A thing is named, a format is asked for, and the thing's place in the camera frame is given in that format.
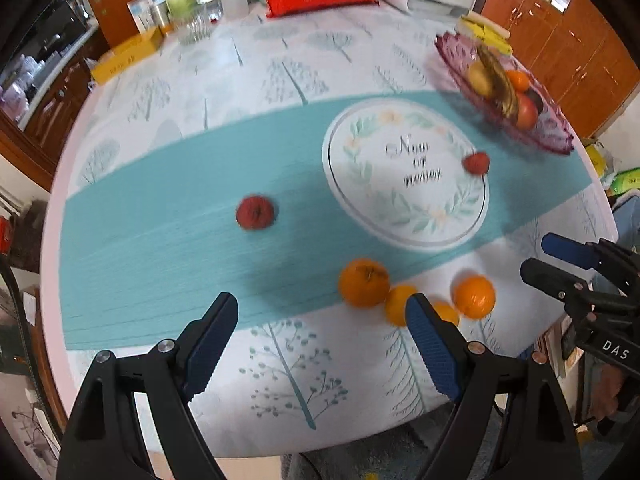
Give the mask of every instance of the green package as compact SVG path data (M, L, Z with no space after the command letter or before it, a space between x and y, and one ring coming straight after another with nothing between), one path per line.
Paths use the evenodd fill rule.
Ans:
M630 189L640 189L640 168L619 173L610 188L614 195L622 194Z

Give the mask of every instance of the cabinet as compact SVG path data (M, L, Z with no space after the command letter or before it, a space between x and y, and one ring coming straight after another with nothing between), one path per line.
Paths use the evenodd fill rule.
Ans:
M638 67L612 30L560 99L560 107L575 132L588 137L620 106L639 80Z
M501 27L509 28L523 0L486 0L482 15Z
M589 0L571 0L561 23L530 67L559 101L612 30Z
M532 66L561 18L545 0L524 0L509 29L513 55L524 66Z
M640 82L638 67L589 0L571 0L564 14L545 0L517 2L487 0L482 15L510 30L514 56L578 135L593 135Z
M97 30L46 91L24 129L24 135L54 165L57 165L71 127L89 95L91 71L84 58L98 59L108 49L103 34Z

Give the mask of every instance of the yellow box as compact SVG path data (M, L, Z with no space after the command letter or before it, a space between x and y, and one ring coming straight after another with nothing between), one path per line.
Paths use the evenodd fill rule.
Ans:
M100 56L91 75L99 84L104 84L131 65L151 56L163 41L164 36L159 27L137 34Z

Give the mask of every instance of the banana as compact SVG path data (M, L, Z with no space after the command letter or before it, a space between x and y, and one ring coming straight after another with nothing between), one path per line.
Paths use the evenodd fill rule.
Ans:
M505 74L500 61L485 45L478 44L476 52L494 82L502 115L515 123L518 120L518 97L511 81Z

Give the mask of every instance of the strawberry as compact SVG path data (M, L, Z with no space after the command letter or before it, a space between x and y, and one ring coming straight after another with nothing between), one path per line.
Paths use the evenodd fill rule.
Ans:
M477 152L462 160L462 167L473 175L484 175L489 171L489 155Z

